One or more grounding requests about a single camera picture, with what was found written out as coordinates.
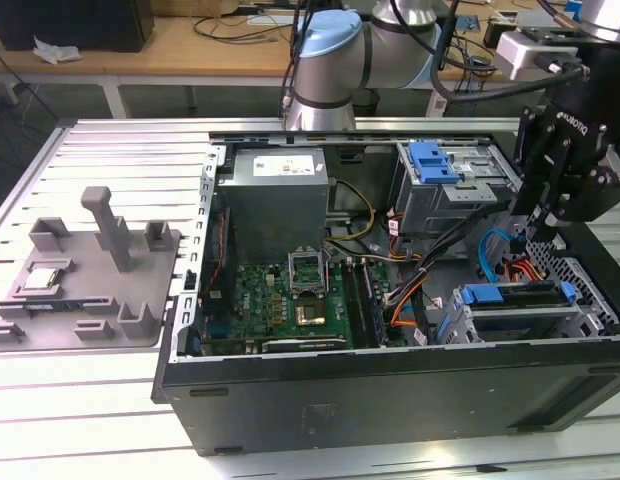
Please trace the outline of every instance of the metal table surface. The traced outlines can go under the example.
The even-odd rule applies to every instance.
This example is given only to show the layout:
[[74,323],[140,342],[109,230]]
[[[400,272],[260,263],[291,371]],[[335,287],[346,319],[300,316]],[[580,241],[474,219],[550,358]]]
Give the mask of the metal table surface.
[[[382,118],[359,125],[512,131],[516,122]],[[0,209],[0,297],[32,248],[27,232],[38,217],[61,216],[70,230],[96,228],[79,206],[85,186],[109,186],[113,211],[130,229],[166,219],[188,235],[207,132],[278,128],[271,119],[184,119],[80,121],[55,130]],[[620,206],[592,228],[620,262]],[[177,261],[175,278],[182,270]],[[173,282],[171,294],[177,289]],[[149,398],[157,355],[158,346],[0,354],[0,479],[620,478],[620,394],[556,434],[200,458],[170,406]],[[486,464],[507,470],[477,471]]]

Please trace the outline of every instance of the motherboard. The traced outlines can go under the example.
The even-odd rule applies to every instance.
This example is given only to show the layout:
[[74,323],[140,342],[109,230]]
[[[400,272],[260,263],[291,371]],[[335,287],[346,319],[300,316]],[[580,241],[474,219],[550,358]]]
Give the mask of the motherboard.
[[[305,262],[237,267],[234,308],[206,324],[204,355],[379,347],[390,284],[379,262]],[[321,265],[323,275],[317,270]],[[304,285],[316,285],[304,290]]]

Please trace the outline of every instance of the floor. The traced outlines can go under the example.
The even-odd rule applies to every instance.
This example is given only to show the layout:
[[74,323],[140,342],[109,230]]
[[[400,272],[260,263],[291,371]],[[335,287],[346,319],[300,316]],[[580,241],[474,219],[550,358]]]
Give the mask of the floor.
[[[17,91],[19,105],[8,107],[0,103],[0,205],[56,124],[36,99],[30,101],[29,90],[18,87]],[[97,86],[41,85],[37,93],[60,118],[110,117],[103,92]],[[379,93],[378,116],[425,114],[429,99],[427,91],[381,90]],[[279,90],[273,87],[197,87],[198,108],[192,110],[186,108],[181,87],[126,86],[123,95],[131,115],[137,118],[274,117],[277,115]],[[518,117],[521,108],[534,98],[521,96],[485,102],[474,112],[455,105],[447,116]]]

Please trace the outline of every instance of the expansion slot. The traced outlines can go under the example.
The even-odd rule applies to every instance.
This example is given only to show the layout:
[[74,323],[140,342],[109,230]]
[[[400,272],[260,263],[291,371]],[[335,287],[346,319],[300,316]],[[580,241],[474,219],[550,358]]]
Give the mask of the expansion slot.
[[375,324],[366,295],[362,265],[341,265],[346,309],[354,348],[378,347]]
[[370,269],[367,264],[362,265],[363,276],[366,281],[366,297],[368,299],[368,308],[370,309],[370,313],[372,315],[372,322],[374,324],[374,332],[377,337],[377,345],[385,345],[388,341],[386,337],[386,328],[383,324],[383,315],[381,313],[381,309],[379,308],[379,304],[377,303],[377,298],[374,293],[374,289],[372,288],[372,279],[370,278]]

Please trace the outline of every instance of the tabletop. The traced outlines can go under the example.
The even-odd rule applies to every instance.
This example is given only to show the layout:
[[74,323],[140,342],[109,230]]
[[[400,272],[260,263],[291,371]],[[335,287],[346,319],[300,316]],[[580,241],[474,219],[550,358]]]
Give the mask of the tabletop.
[[[458,13],[477,15],[480,32],[459,32],[470,40],[482,44],[487,19],[495,9],[522,10],[533,7],[535,0],[493,0],[486,5],[462,3]],[[232,24],[240,19],[228,19]],[[220,25],[217,35],[240,35],[263,29],[263,26],[241,24]],[[0,44],[4,60],[17,73],[45,74],[106,74],[106,75],[202,75],[202,76],[264,76],[281,77],[289,61],[290,27],[282,27],[281,35],[270,34],[274,41],[257,45],[230,45],[216,42],[194,33],[192,20],[186,17],[157,17],[154,31],[141,52],[117,53],[107,51],[81,51],[82,59],[52,65],[35,56],[31,51],[6,51]],[[486,56],[475,45],[469,52]],[[5,71],[0,63],[0,72]],[[459,80],[462,72],[447,67],[441,79]],[[491,79],[501,78],[496,74]]]
[[[112,210],[129,229],[160,218],[188,235],[207,132],[248,122],[260,126],[251,131],[280,125],[277,119],[83,120],[56,129],[0,211],[0,297],[32,249],[27,232],[38,217],[61,216],[69,230],[96,229],[89,212],[68,208],[88,185],[111,189]],[[496,130],[517,123],[418,122],[433,131],[453,122]],[[620,205],[592,228],[620,259]],[[183,273],[178,260],[169,295],[179,292]],[[620,478],[620,394],[559,433],[200,458],[170,405],[149,398],[157,357],[157,347],[0,354],[0,480]],[[502,470],[477,468],[486,464]]]

